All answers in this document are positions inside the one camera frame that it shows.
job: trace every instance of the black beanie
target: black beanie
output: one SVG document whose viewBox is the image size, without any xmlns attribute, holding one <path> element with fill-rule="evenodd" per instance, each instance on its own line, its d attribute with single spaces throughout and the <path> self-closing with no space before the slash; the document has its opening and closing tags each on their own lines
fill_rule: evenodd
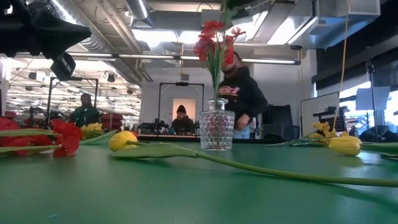
<svg viewBox="0 0 398 224">
<path fill-rule="evenodd" d="M 180 105 L 177 109 L 177 113 L 187 113 L 184 106 Z"/>
</svg>

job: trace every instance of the green jacket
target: green jacket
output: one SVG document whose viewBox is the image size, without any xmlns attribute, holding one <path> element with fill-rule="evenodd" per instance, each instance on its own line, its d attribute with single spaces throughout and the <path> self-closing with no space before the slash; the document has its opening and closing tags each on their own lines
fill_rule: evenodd
<svg viewBox="0 0 398 224">
<path fill-rule="evenodd" d="M 79 106 L 70 115 L 70 119 L 74 121 L 79 128 L 87 124 L 97 123 L 99 118 L 100 113 L 94 106 Z"/>
</svg>

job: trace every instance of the camera equipment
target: camera equipment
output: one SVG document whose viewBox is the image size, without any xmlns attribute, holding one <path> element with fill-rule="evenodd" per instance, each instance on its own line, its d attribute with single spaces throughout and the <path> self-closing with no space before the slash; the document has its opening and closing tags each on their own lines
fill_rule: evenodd
<svg viewBox="0 0 398 224">
<path fill-rule="evenodd" d="M 12 13 L 7 10 L 12 6 Z M 61 81 L 68 80 L 76 67 L 66 49 L 89 38 L 87 27 L 61 20 L 53 6 L 44 2 L 24 0 L 0 1 L 0 53 L 15 57 L 16 53 L 40 53 L 52 59 L 51 70 Z"/>
</svg>

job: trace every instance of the glass vase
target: glass vase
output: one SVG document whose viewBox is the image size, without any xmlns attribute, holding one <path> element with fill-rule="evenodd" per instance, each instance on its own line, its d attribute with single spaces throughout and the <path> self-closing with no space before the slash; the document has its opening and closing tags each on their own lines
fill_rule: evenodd
<svg viewBox="0 0 398 224">
<path fill-rule="evenodd" d="M 199 113 L 200 147 L 206 151 L 229 151 L 232 148 L 235 113 L 225 111 L 228 100 L 208 100 L 209 110 Z"/>
</svg>

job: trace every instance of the green table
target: green table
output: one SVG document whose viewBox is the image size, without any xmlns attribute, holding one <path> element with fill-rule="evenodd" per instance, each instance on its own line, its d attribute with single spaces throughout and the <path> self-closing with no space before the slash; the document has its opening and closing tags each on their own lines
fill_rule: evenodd
<svg viewBox="0 0 398 224">
<path fill-rule="evenodd" d="M 199 143 L 181 143 L 200 150 Z M 76 158 L 0 159 L 0 223 L 398 223 L 398 189 L 266 177 L 189 158 L 122 161 L 106 146 Z M 378 153 L 235 144 L 212 155 L 311 174 L 398 179 Z"/>
</svg>

